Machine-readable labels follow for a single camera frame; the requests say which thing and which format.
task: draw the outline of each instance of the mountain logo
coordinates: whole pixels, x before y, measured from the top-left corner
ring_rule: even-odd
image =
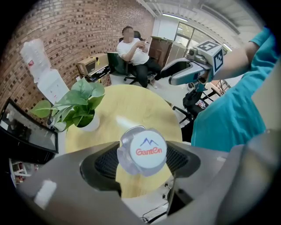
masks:
[[[154,144],[156,144],[156,145],[158,145],[155,141],[153,141],[153,140],[148,140],[147,138],[145,138],[145,140],[144,140],[144,142],[140,145],[140,146],[142,146],[144,143],[148,143],[149,145],[151,145],[152,143],[154,143]]]

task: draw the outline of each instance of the round wooden table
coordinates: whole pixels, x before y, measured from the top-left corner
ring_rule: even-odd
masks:
[[[100,126],[84,132],[72,125],[66,135],[66,152],[74,152],[107,142],[120,141],[131,127],[142,125],[158,130],[166,141],[182,142],[179,122],[172,108],[159,95],[135,85],[115,85],[105,88],[105,96],[96,108]],[[144,177],[128,174],[120,164],[116,181],[120,183],[122,198],[144,195],[160,187],[171,172],[165,166],[155,175]]]

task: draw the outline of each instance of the white floor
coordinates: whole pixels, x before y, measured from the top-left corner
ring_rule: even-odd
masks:
[[[125,83],[129,84],[131,82],[131,80],[124,81],[125,76],[118,75],[115,73],[111,74],[110,77],[111,77],[112,85],[125,84]],[[179,85],[179,86],[170,85],[168,77],[158,80],[156,82],[156,84],[158,86],[157,89],[153,88],[150,84],[148,85],[148,89],[155,92],[156,94],[161,96],[166,101],[168,101],[168,102],[172,103],[173,105],[184,110],[182,101],[183,101],[183,98],[185,97],[186,93],[188,93],[190,91],[190,89],[187,87],[186,84]],[[217,95],[214,95],[211,97],[211,99],[213,99],[213,100],[215,100],[217,98],[218,98]],[[211,101],[208,99],[206,100],[206,102],[208,104],[211,104]],[[181,121],[184,118],[184,115],[182,113],[178,112],[177,110],[175,110],[174,113],[175,113],[178,121]],[[184,121],[181,124],[181,127],[183,127],[187,123],[188,123],[188,121]],[[65,134],[66,134],[66,132],[59,133],[59,143],[58,143],[59,144],[59,154],[58,155],[65,154]],[[149,221],[152,218],[154,218],[155,216],[167,211],[168,204],[165,204],[165,203],[167,203],[167,200],[164,200],[162,198],[162,196],[164,194],[167,197],[169,188],[172,188],[172,186],[173,186],[173,178],[171,177],[167,181],[167,183],[168,183],[168,187],[165,187],[163,184],[157,190],[155,190],[147,195],[136,197],[136,198],[130,198],[130,199],[122,199],[122,201],[130,208],[130,210],[138,218],[140,218],[140,220],[143,220],[142,216],[143,216],[143,214],[145,214],[144,218],[146,218]],[[160,221],[165,218],[166,218],[166,216],[164,215],[157,221]]]

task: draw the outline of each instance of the window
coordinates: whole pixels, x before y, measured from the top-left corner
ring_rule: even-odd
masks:
[[[190,43],[188,45],[188,49],[192,48],[193,46],[195,46],[196,44],[198,44],[200,42],[207,41],[207,40],[216,42],[214,39],[210,38],[208,35],[195,29],[195,31],[193,32],[193,35],[191,37]]]
[[[217,43],[217,41],[203,32],[181,22],[178,25],[177,33],[174,39],[174,41],[184,45],[187,49],[207,40]]]
[[[184,47],[187,47],[193,31],[194,31],[193,27],[188,26],[184,23],[179,23],[177,28],[177,34],[175,36],[174,41],[176,41],[179,44],[182,44]]]
[[[184,23],[179,23],[179,26],[177,28],[177,33],[190,38],[192,36],[193,30],[194,30],[193,27],[188,26]]]

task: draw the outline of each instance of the hand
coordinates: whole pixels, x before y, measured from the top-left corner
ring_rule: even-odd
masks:
[[[144,41],[138,41],[138,42],[136,42],[136,43],[135,43],[135,47],[144,48],[144,47],[145,47]]]

